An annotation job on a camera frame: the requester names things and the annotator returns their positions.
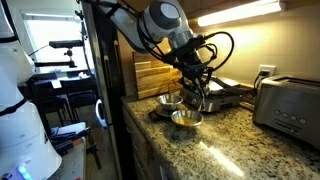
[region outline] toaster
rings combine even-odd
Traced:
[[[288,75],[263,79],[252,119],[320,150],[320,80]]]

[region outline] stainless steel bowl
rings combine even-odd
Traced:
[[[181,96],[173,94],[164,94],[157,98],[158,103],[164,110],[176,110],[178,105],[183,101]]]
[[[198,111],[179,110],[172,113],[171,119],[177,125],[194,127],[201,124],[203,116]]]

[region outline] white robot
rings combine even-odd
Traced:
[[[136,51],[150,53],[179,69],[183,74],[181,83],[195,89],[203,98],[211,73],[219,69],[232,53],[233,47],[223,63],[216,68],[208,67],[216,58],[217,49],[205,41],[216,34],[230,35],[218,32],[194,37],[177,0],[154,1],[141,13],[118,4],[116,0],[83,1],[100,6]],[[10,37],[14,37],[14,33],[0,3],[0,177],[47,179],[58,169],[62,160],[46,137],[35,105],[23,101],[17,88],[17,84],[32,75],[32,63],[19,41]],[[172,48],[167,54],[157,47],[165,37]],[[204,63],[197,53],[203,47],[213,54]]]
[[[17,85],[27,81],[33,63],[25,54],[0,3],[0,178],[49,178],[62,158],[45,134],[37,108]]]

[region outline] white wall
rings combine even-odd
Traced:
[[[193,29],[198,33],[227,31],[234,37],[234,53],[216,72],[218,76],[253,84],[259,64],[268,64],[276,65],[276,74],[320,79],[318,0],[290,0],[285,12],[207,28],[193,26]],[[223,36],[214,38],[213,42],[224,47],[223,51],[229,47],[228,39]],[[208,58],[208,53],[201,52],[202,57]]]
[[[11,16],[15,23],[20,41],[26,53],[33,49],[22,19],[22,12],[72,13],[80,10],[76,0],[7,0]]]

